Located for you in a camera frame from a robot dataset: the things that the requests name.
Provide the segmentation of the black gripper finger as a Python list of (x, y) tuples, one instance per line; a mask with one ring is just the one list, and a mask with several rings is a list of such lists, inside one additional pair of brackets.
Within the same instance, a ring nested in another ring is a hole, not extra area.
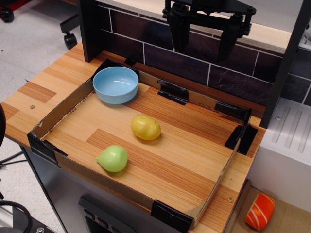
[(238, 40), (242, 37), (242, 22), (241, 21), (227, 21), (221, 25), (222, 35), (219, 44), (218, 62), (227, 60)]
[(177, 12), (171, 10), (169, 14), (169, 26), (176, 52), (183, 52), (189, 41), (191, 11)]

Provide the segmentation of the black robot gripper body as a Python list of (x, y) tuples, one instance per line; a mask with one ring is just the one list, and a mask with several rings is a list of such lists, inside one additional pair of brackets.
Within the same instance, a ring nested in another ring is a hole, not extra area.
[(166, 0), (163, 18), (177, 16), (189, 24), (225, 29), (238, 25), (238, 38), (248, 36), (256, 8), (238, 0)]

